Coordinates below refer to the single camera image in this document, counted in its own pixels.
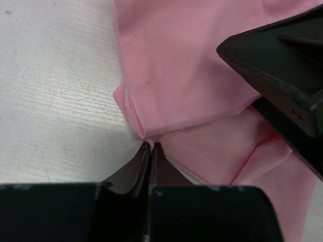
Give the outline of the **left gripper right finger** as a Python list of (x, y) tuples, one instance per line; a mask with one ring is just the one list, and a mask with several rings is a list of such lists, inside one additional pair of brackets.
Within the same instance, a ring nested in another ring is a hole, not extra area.
[(151, 153), (150, 241), (282, 241), (266, 194), (251, 186), (202, 186), (184, 177), (160, 143)]

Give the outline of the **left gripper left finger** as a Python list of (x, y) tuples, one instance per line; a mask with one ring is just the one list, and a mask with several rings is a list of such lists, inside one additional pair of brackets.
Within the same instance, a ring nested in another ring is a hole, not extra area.
[(1, 241), (144, 241), (150, 145), (101, 182), (1, 185)]

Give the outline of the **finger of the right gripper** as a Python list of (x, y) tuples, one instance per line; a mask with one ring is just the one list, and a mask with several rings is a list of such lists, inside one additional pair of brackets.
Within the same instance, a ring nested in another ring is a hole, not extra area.
[(322, 6), (231, 36), (217, 53), (261, 94), (253, 107), (322, 178)]

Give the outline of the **pink t shirt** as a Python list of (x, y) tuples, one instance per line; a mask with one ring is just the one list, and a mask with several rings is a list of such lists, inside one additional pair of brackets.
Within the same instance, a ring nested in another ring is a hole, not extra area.
[(228, 37), (318, 1), (115, 1), (124, 81), (114, 98), (135, 136), (204, 185), (261, 188), (285, 241), (302, 241), (316, 176), (252, 107), (259, 98), (217, 54)]

